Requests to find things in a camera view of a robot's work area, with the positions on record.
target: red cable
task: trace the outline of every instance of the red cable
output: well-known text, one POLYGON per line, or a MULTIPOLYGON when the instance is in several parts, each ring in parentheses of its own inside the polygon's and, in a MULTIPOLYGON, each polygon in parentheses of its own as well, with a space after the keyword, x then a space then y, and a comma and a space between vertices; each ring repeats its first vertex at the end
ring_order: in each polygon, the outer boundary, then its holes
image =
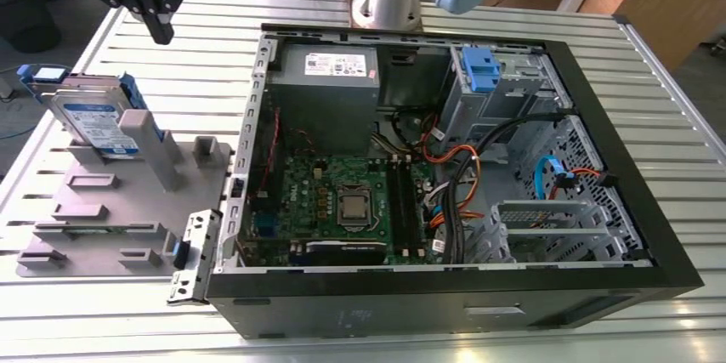
POLYGON ((262 176, 262 182, 260 182, 260 188, 258 189, 256 196, 260 194, 262 190, 264 189, 264 185, 268 182, 268 175, 270 175, 270 168, 272 167, 272 160, 275 159, 275 148, 276 148, 276 142, 278 142, 278 136, 280 134, 280 109, 275 109, 275 136, 272 137, 272 146, 270 146, 270 153, 268 153, 268 164, 264 167, 264 176, 262 176))

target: motherboard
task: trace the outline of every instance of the motherboard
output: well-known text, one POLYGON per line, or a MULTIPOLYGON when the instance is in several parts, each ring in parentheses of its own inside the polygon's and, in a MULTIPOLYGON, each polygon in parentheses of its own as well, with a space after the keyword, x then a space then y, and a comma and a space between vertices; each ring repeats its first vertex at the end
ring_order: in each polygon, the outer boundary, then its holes
POLYGON ((338 156, 284 161, 279 211, 254 215, 246 243, 255 264, 427 264, 423 195, 432 168, 424 162, 338 156))

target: gray holder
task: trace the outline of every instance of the gray holder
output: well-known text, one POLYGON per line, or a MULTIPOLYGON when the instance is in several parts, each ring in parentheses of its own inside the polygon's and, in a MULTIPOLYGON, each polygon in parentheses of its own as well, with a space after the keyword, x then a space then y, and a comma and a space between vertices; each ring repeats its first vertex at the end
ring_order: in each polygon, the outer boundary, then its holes
POLYGON ((19 255, 21 276, 171 275, 190 213, 218 208, 231 147, 215 137, 159 140, 147 110, 127 110, 119 129, 143 160, 104 159, 75 143, 76 163, 19 255))

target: cpu socket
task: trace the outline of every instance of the cpu socket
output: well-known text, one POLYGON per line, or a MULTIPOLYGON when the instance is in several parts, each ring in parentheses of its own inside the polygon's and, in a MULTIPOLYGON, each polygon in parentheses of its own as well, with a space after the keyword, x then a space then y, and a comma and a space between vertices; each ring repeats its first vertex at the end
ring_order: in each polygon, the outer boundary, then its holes
POLYGON ((371 190, 364 186, 338 188, 338 225, 358 233, 371 225, 371 190))

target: hard drive label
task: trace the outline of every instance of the hard drive label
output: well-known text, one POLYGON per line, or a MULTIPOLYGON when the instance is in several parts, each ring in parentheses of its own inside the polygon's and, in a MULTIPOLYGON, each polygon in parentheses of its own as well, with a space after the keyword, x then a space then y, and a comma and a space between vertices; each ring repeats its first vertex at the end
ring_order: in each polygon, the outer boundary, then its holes
POLYGON ((98 150, 118 155, 116 158, 127 158, 126 155, 139 153, 134 139, 118 128, 120 115, 114 105, 64 104, 64 109, 73 126, 98 150))

